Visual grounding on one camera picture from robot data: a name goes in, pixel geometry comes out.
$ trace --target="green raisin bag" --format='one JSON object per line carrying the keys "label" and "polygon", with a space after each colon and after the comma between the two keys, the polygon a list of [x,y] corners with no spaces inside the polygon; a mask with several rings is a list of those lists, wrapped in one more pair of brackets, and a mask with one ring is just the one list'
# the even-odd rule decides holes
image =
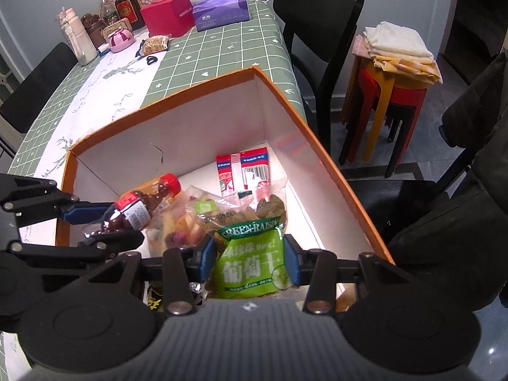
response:
{"label": "green raisin bag", "polygon": [[225,243],[212,276],[217,297],[258,297],[291,286],[284,267],[285,184],[277,181],[208,202],[207,213],[204,205],[195,207],[205,228]]}

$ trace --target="red and white package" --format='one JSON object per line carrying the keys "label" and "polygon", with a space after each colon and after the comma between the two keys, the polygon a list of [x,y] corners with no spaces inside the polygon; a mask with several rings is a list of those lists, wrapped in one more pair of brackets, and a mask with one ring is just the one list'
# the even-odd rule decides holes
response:
{"label": "red and white package", "polygon": [[252,191],[270,182],[268,149],[266,147],[217,157],[220,192]]}

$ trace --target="pink container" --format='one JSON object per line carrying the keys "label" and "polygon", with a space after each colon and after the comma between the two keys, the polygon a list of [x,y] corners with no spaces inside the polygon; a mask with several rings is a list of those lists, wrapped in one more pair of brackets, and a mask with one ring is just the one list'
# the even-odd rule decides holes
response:
{"label": "pink container", "polygon": [[112,52],[118,53],[129,47],[135,41],[134,35],[129,30],[122,28],[111,34],[109,38],[109,47]]}

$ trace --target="orange box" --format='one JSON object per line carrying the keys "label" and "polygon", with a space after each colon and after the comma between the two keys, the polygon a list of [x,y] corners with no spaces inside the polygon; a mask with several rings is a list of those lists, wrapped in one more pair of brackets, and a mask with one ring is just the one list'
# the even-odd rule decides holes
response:
{"label": "orange box", "polygon": [[[273,181],[288,179],[286,232],[303,249],[344,259],[374,251],[392,261],[332,159],[257,67],[177,92],[79,141],[69,151],[62,190],[83,201],[115,201],[171,172],[182,190],[192,185],[220,196],[215,157],[254,146],[268,148]],[[80,240],[79,225],[57,224],[57,245]]]}

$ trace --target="white bottle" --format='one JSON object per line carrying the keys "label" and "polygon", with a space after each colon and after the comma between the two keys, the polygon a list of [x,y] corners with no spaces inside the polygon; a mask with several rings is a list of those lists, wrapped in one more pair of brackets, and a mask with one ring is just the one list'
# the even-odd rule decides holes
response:
{"label": "white bottle", "polygon": [[72,8],[60,13],[62,33],[70,42],[80,65],[84,66],[97,57],[97,50],[93,46],[81,20]]}
{"label": "white bottle", "polygon": [[118,17],[118,13],[116,12],[115,5],[109,0],[100,0],[101,9],[99,11],[99,16],[104,21],[106,26],[110,26],[113,23],[116,23],[120,18]]}

